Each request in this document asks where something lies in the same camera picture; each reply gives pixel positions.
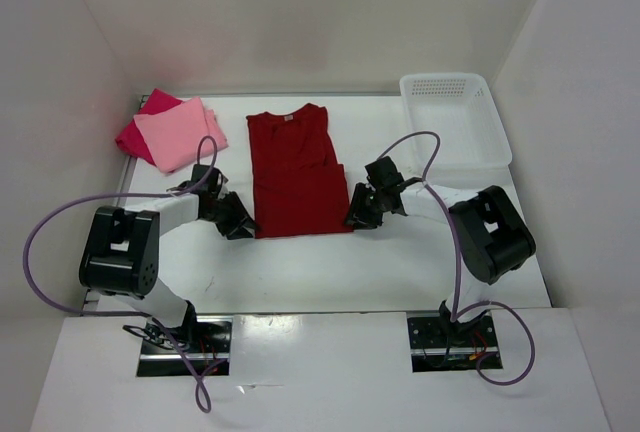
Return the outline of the dark red t shirt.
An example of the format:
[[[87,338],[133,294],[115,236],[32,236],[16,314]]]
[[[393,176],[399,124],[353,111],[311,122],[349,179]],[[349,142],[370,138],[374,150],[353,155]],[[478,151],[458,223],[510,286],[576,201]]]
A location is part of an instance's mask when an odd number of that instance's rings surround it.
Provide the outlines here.
[[[328,133],[326,108],[246,118],[258,239],[351,233],[344,166]]]

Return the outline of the light pink t shirt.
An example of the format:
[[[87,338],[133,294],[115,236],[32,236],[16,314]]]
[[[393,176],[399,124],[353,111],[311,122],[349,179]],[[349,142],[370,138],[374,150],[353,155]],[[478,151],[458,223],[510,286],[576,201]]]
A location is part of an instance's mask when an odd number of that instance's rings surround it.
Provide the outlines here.
[[[194,162],[199,143],[205,136],[214,139],[218,151],[228,147],[214,112],[204,106],[200,97],[191,98],[159,114],[138,114],[134,123],[155,167],[163,174]]]

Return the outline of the magenta t shirt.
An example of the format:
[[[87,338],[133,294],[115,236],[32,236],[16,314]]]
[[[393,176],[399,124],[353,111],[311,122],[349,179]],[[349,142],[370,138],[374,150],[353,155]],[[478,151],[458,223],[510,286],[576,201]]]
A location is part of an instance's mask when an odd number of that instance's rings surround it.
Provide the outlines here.
[[[160,89],[154,89],[138,111],[138,115],[157,115],[166,112],[182,101]],[[115,138],[117,147],[126,155],[143,159],[154,165],[155,162],[134,120],[131,120]]]

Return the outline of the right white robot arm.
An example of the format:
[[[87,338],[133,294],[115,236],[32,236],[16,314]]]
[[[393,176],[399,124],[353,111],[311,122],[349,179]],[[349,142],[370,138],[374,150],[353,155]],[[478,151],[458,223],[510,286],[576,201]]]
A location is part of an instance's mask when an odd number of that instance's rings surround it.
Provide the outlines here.
[[[358,183],[345,223],[371,230],[383,215],[398,214],[441,221],[454,245],[454,289],[442,302],[439,334],[460,345],[493,304],[487,291],[506,273],[521,268],[536,253],[536,242],[505,190],[480,191],[432,186],[411,178],[393,186]]]

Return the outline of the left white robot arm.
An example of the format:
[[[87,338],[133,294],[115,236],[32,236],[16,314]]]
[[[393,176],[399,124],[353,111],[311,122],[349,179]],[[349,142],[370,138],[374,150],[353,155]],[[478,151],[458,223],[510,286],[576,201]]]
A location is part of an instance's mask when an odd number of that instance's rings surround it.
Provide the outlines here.
[[[203,334],[195,307],[159,278],[160,238],[191,222],[213,223],[228,240],[251,238],[258,226],[235,192],[196,192],[154,199],[137,210],[104,206],[94,214],[79,267],[80,283],[114,296],[160,322],[180,352]]]

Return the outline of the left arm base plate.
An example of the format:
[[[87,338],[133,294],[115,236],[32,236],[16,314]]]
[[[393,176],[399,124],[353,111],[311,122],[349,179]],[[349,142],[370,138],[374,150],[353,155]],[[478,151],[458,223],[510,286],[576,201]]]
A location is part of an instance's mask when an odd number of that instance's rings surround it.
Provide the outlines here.
[[[198,320],[196,338],[187,343],[175,330],[171,333],[199,375],[228,376],[233,321],[230,317]],[[125,325],[129,334],[142,340],[136,376],[140,378],[186,377],[189,369],[166,335],[153,322],[145,327]]]

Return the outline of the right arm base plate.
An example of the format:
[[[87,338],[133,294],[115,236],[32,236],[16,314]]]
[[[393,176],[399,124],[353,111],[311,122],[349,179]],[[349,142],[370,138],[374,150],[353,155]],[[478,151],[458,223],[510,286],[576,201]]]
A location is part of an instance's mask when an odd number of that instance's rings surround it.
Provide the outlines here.
[[[497,335],[490,315],[482,315],[462,332],[447,334],[435,312],[406,317],[414,373],[502,369]]]

